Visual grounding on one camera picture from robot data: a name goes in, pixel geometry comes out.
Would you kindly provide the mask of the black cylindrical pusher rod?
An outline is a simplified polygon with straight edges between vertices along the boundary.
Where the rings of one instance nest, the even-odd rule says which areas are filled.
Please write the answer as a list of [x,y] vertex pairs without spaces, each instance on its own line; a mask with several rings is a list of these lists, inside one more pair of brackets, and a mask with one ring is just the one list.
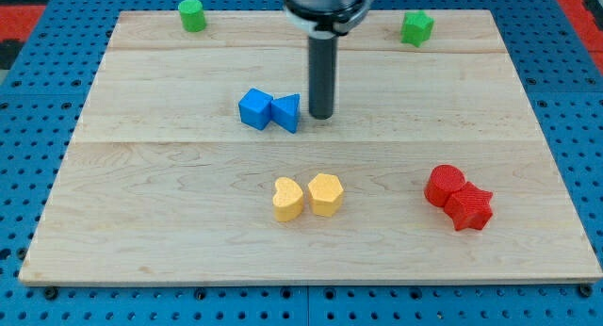
[[308,101],[309,113],[318,120],[334,114],[337,64],[337,37],[308,38]]

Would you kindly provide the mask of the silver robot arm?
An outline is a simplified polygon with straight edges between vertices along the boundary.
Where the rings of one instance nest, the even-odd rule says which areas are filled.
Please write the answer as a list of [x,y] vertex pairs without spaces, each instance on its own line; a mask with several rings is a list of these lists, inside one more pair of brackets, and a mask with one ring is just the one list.
[[338,39],[369,13],[375,0],[283,0],[287,18],[307,34],[309,113],[318,120],[334,114]]

